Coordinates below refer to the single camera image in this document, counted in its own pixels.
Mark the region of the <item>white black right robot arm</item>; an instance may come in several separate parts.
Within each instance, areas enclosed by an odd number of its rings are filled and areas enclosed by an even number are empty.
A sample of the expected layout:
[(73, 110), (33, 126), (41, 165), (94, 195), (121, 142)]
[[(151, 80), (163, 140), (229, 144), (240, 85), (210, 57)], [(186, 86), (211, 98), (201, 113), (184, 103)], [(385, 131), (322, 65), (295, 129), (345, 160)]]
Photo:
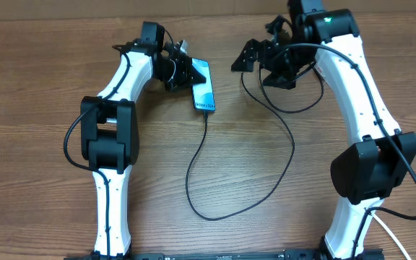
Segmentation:
[(233, 62), (234, 72), (255, 65), (269, 75), (263, 85), (294, 88), (311, 65), (338, 102), (347, 128), (347, 149), (330, 166), (339, 194), (332, 224), (317, 249), (287, 249), (286, 259), (382, 259), (364, 248), (365, 235), (384, 199), (412, 171), (416, 135), (404, 133), (380, 96), (366, 63), (352, 12), (326, 10), (320, 1), (289, 1), (289, 17), (266, 25), (271, 40), (249, 40)]

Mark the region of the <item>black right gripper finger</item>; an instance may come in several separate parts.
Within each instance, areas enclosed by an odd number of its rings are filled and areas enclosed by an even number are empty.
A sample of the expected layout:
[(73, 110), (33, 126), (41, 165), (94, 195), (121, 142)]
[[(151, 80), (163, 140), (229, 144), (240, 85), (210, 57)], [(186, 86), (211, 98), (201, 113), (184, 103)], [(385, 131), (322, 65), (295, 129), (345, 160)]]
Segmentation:
[(259, 59), (259, 41), (251, 39), (246, 42), (239, 57), (231, 65), (232, 72), (253, 72), (254, 63)]
[(276, 75), (271, 73), (265, 79), (262, 80), (263, 86), (267, 87), (277, 87), (281, 89), (291, 90), (296, 87), (296, 82), (292, 80), (288, 80), (282, 75)]

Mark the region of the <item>blue Galaxy smartphone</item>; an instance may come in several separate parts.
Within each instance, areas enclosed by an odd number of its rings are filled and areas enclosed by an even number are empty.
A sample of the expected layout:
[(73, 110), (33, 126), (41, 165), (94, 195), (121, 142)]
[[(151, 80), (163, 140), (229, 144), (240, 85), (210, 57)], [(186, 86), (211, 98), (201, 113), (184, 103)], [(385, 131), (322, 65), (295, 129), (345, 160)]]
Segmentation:
[(194, 108), (197, 111), (204, 111), (208, 113), (215, 112), (215, 97), (212, 87), (212, 79), (209, 68), (209, 63), (205, 60), (193, 58), (192, 65), (194, 68), (205, 77), (205, 83), (195, 84), (192, 87), (192, 97)]

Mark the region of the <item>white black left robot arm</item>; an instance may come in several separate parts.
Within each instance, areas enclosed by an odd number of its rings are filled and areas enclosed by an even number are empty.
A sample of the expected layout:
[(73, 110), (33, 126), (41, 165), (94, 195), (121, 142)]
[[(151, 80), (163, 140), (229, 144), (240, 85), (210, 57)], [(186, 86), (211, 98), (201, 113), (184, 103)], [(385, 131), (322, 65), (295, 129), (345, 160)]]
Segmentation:
[(144, 22), (139, 38), (116, 45), (121, 62), (109, 84), (80, 105), (81, 151), (97, 191), (97, 237), (89, 259), (130, 259), (128, 187), (139, 156), (136, 102), (151, 79), (168, 92), (190, 89), (195, 109), (215, 111), (209, 64), (166, 43), (165, 28)]

